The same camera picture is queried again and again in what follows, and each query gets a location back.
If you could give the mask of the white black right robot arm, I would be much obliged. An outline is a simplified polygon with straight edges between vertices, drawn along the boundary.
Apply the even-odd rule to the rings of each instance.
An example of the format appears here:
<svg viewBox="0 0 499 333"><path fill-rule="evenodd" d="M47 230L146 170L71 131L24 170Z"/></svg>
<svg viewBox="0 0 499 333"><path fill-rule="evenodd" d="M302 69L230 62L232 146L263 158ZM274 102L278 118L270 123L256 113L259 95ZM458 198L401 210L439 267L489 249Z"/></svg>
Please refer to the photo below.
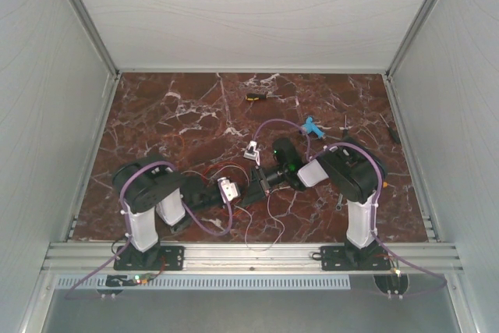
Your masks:
<svg viewBox="0 0 499 333"><path fill-rule="evenodd" d="M377 238L378 200L387 175L381 160L350 136L326 146L309 161L302 159L288 138L277 139L272 147L277 164L252 169L242 206L269 197L278 185L303 191L328 180L348 205L346 262L356 269L365 267L373 257L370 245Z"/></svg>

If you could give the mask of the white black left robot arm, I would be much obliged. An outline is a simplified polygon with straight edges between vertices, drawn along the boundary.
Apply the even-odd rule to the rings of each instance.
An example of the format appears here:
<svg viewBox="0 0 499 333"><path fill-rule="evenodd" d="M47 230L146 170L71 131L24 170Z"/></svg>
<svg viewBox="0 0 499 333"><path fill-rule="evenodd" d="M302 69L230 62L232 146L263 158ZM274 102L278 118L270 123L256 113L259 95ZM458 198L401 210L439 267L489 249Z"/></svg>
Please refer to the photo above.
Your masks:
<svg viewBox="0 0 499 333"><path fill-rule="evenodd" d="M228 194L195 175L184 175L159 154L121 165L112 176L134 247L132 258L151 269L160 260L155 218L173 227L189 212L225 204Z"/></svg>

